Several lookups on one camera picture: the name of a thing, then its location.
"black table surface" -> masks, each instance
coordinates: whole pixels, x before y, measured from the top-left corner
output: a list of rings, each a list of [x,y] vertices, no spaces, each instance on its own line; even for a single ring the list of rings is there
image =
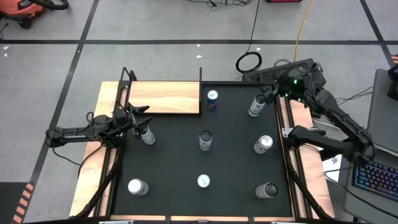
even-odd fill
[[[206,107],[210,90],[219,94],[216,111]],[[152,146],[127,136],[111,213],[291,217],[275,105],[266,105],[257,118],[248,114],[259,93],[258,86],[204,85],[201,116],[154,115],[149,124],[156,136]],[[199,148],[199,134],[204,130],[213,135],[206,152]],[[274,143],[260,155],[253,145],[262,135],[269,135]],[[197,184],[201,174],[210,177],[206,189]],[[149,184],[147,195],[128,191],[134,178]],[[258,199],[256,187],[267,182],[276,184],[277,196]]]

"wooden board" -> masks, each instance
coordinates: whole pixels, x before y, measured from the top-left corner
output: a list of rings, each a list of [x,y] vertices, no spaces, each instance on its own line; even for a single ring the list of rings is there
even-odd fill
[[[106,114],[112,117],[119,82],[103,82],[99,91],[98,101],[94,115]],[[100,142],[89,142],[86,146],[84,158],[100,146]],[[97,191],[104,162],[106,148],[103,147],[93,154],[81,168],[77,181],[75,196],[73,198],[70,216],[81,212]]]
[[[199,113],[199,82],[133,82],[129,102],[145,113]]]
[[[302,103],[296,101],[291,101],[290,105],[293,111],[294,125],[312,128],[313,124],[310,110],[308,108],[304,108]],[[324,209],[324,211],[331,217],[334,217],[335,213],[331,204],[328,184],[323,173],[323,164],[319,152],[315,151],[311,147],[302,146],[300,147],[300,154],[304,168],[307,189],[310,191],[318,204]],[[313,210],[312,215],[314,218],[318,218],[317,214]]]

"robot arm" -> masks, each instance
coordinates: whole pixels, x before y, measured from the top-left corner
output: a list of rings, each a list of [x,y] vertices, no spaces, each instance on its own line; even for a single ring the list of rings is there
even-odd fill
[[[112,118],[99,115],[91,120],[87,119],[89,123],[84,128],[56,127],[55,129],[48,129],[45,132],[47,144],[50,147],[60,147],[70,142],[99,141],[114,146],[117,137],[130,129],[134,129],[134,136],[140,138],[152,117],[148,117],[142,123],[137,124],[134,115],[142,114],[148,108],[149,106],[134,107],[129,105],[127,109],[116,108]]]
[[[302,102],[312,111],[325,115],[348,136],[344,141],[337,141],[302,126],[296,126],[287,137],[290,146],[299,147],[310,143],[324,148],[320,152],[323,161],[342,154],[354,164],[367,164],[374,157],[374,146],[370,135],[338,107],[333,95],[323,88],[325,82],[313,80],[312,73],[315,69],[294,68],[281,71],[277,75],[276,89],[263,91],[266,103],[274,101],[277,95]]]

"plywood base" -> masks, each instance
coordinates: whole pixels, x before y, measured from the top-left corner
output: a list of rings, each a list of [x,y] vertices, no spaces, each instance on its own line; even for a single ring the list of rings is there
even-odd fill
[[[199,82],[133,82],[129,102],[145,113],[199,114]]]

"keyboard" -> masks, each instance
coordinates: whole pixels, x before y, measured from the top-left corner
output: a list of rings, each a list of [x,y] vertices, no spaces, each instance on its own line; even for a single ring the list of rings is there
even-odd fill
[[[370,162],[354,170],[353,185],[398,201],[398,169]]]

